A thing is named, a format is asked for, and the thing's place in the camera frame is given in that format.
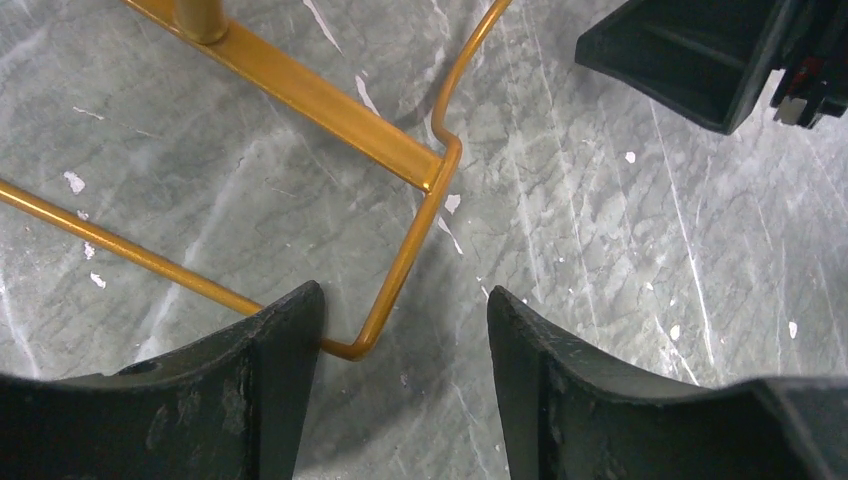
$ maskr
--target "white paint speck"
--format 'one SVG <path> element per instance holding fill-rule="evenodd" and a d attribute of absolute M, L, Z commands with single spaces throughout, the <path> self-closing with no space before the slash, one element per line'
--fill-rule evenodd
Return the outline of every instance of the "white paint speck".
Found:
<path fill-rule="evenodd" d="M 362 99 L 362 103 L 364 103 L 369 110 L 374 112 L 375 115 L 382 116 L 380 115 L 380 112 L 377 111 L 377 106 L 374 105 L 371 97 L 368 96 L 368 90 L 365 88 L 365 80 L 363 80 L 359 75 L 354 77 L 354 79 L 356 80 L 356 91 L 359 92 L 359 98 Z"/>
<path fill-rule="evenodd" d="M 92 258 L 94 258 L 94 245 L 92 245 L 88 242 L 85 242 L 83 247 L 84 247 L 83 253 L 85 253 L 85 259 L 91 260 Z"/>
<path fill-rule="evenodd" d="M 462 201 L 462 197 L 459 195 L 448 195 L 448 199 L 445 200 L 445 209 L 453 215 L 453 212 L 456 211 L 456 207 L 459 206 L 459 202 Z"/>
<path fill-rule="evenodd" d="M 439 225 L 439 228 L 441 228 L 443 232 L 451 236 L 451 240 L 453 240 L 453 246 L 456 248 L 456 251 L 459 252 L 460 255 L 463 255 L 462 247 L 459 246 L 459 242 L 456 241 L 456 237 L 454 237 L 453 233 L 451 233 L 450 228 L 448 228 L 448 224 L 445 223 L 445 219 L 443 219 L 442 216 L 439 215 L 439 220 L 436 223 L 437 225 Z"/>
<path fill-rule="evenodd" d="M 106 118 L 103 115 L 98 115 L 94 112 L 89 112 L 88 110 L 83 110 L 82 108 L 79 108 L 79 107 L 74 107 L 74 111 L 77 112 L 77 113 L 82 113 L 83 115 L 88 115 L 89 117 L 94 117 L 98 120 L 103 120 L 104 118 Z"/>
<path fill-rule="evenodd" d="M 106 280 L 103 280 L 102 278 L 100 278 L 100 275 L 98 275 L 94 272 L 91 272 L 89 277 L 91 278 L 91 281 L 94 282 L 94 284 L 97 285 L 98 287 L 106 288 Z"/>
<path fill-rule="evenodd" d="M 85 188 L 85 182 L 83 182 L 76 173 L 68 171 L 63 173 L 62 176 L 68 181 L 68 185 L 71 187 L 71 191 L 74 192 L 74 195 L 79 195 L 79 192 Z"/>
<path fill-rule="evenodd" d="M 318 7 L 316 7 L 315 4 L 312 3 L 312 0 L 303 0 L 303 4 L 306 5 L 306 8 L 312 11 L 312 16 L 315 17 L 315 21 L 318 22 L 318 26 L 321 27 L 321 32 L 324 33 L 324 36 L 327 37 L 327 40 L 329 40 L 330 43 L 332 43 L 333 46 L 336 47 L 336 50 L 338 50 L 339 53 L 344 55 L 344 52 L 342 52 L 342 49 L 341 47 L 339 47 L 338 42 L 336 42 L 336 39 L 333 38 L 333 34 L 332 32 L 330 32 L 330 29 L 327 27 L 327 24 L 324 23 L 324 19 L 321 18 L 321 12 L 318 11 Z"/>

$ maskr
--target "gold vertical post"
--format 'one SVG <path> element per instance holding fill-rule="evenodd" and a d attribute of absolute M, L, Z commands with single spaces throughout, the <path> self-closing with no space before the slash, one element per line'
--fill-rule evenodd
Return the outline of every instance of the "gold vertical post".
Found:
<path fill-rule="evenodd" d="M 174 22 L 186 37 L 201 45 L 215 43 L 227 33 L 221 0 L 177 0 Z"/>

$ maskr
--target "gold flat bar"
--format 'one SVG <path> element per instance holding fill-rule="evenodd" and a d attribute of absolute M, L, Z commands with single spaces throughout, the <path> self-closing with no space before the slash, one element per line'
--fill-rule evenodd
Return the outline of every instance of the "gold flat bar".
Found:
<path fill-rule="evenodd" d="M 8 182 L 0 180 L 0 201 L 55 225 L 106 250 L 159 274 L 172 282 L 250 316 L 262 309 L 258 303 L 228 290 L 217 283 L 156 255 L 129 240 L 110 233 L 97 225 L 80 220 L 73 213 L 50 204 Z"/>
<path fill-rule="evenodd" d="M 124 1 L 409 184 L 424 192 L 430 191 L 442 163 L 435 152 L 238 22 L 230 20 L 220 40 L 201 45 L 174 21 L 175 0 Z"/>

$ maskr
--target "gold metal rod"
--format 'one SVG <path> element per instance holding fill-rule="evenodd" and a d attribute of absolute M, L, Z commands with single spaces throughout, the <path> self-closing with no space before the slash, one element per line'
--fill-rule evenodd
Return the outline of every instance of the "gold metal rod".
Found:
<path fill-rule="evenodd" d="M 175 0 L 124 0 L 163 28 L 429 192 L 441 158 L 279 49 L 231 20 L 218 42 L 193 42 L 174 22 Z"/>
<path fill-rule="evenodd" d="M 176 0 L 174 23 L 186 37 L 201 45 L 215 43 L 227 33 L 221 0 Z"/>
<path fill-rule="evenodd" d="M 486 15 L 483 16 L 483 19 L 477 25 L 474 33 L 471 34 L 471 38 L 468 39 L 468 42 L 466 42 L 460 51 L 456 63 L 453 65 L 453 68 L 445 79 L 445 83 L 439 91 L 439 96 L 433 108 L 430 125 L 433 129 L 433 134 L 446 147 L 445 161 L 433 183 L 433 190 L 424 198 L 421 208 L 412 221 L 412 226 L 409 228 L 409 232 L 406 234 L 406 238 L 400 247 L 400 252 L 398 252 L 398 256 L 395 258 L 386 276 L 383 287 L 377 294 L 377 300 L 374 302 L 374 306 L 365 320 L 362 331 L 350 345 L 335 340 L 324 339 L 321 342 L 321 348 L 325 352 L 351 361 L 357 361 L 361 360 L 377 344 L 377 338 L 379 338 L 380 333 L 383 331 L 383 326 L 389 318 L 392 306 L 395 304 L 400 289 L 406 281 L 406 277 L 409 275 L 409 271 L 415 261 L 415 257 L 424 243 L 424 238 L 433 224 L 433 219 L 439 211 L 439 207 L 450 186 L 450 181 L 462 157 L 462 142 L 444 126 L 445 111 L 447 110 L 451 95 L 456 89 L 468 62 L 474 56 L 483 39 L 486 38 L 486 35 L 509 6 L 510 2 L 511 0 L 496 0 L 492 4 Z"/>
<path fill-rule="evenodd" d="M 460 52 L 439 92 L 431 126 L 433 133 L 445 145 L 444 159 L 236 22 L 227 24 L 220 0 L 176 0 L 181 5 L 180 11 L 174 8 L 175 0 L 125 1 L 425 192 L 424 202 L 354 343 L 346 345 L 329 339 L 322 342 L 323 349 L 331 355 L 360 360 L 376 345 L 461 159 L 462 143 L 444 126 L 451 95 L 472 56 L 511 0 L 495 0 Z M 174 15 L 180 18 L 179 26 Z M 212 33 L 205 37 L 204 32 Z M 210 40 L 219 35 L 222 36 L 217 41 Z M 200 41 L 215 43 L 196 43 Z M 2 180 L 0 200 L 242 315 L 252 315 L 262 308 L 250 299 Z"/>
<path fill-rule="evenodd" d="M 52 205 L 41 198 L 25 192 L 4 180 L 0 180 L 0 200 L 23 210 L 45 222 L 55 225 L 73 235 L 99 245 L 106 250 L 126 258 L 153 273 L 229 307 L 242 315 L 249 316 L 262 309 L 251 301 L 217 283 L 156 255 L 129 240 L 110 233 L 96 225 L 80 220 L 76 215 Z"/>

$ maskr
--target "floor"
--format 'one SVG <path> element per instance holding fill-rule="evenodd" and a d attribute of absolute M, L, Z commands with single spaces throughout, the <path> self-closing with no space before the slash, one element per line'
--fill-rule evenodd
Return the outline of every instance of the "floor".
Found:
<path fill-rule="evenodd" d="M 460 84 L 451 197 L 377 349 L 324 357 L 299 478 L 508 478 L 485 304 L 504 285 L 685 382 L 848 373 L 848 120 L 728 137 L 573 62 L 621 0 L 516 0 Z M 480 0 L 230 0 L 433 148 Z M 260 302 L 308 279 L 352 339 L 412 187 L 114 0 L 0 0 L 0 176 Z M 0 370 L 56 379 L 239 316 L 0 206 Z"/>

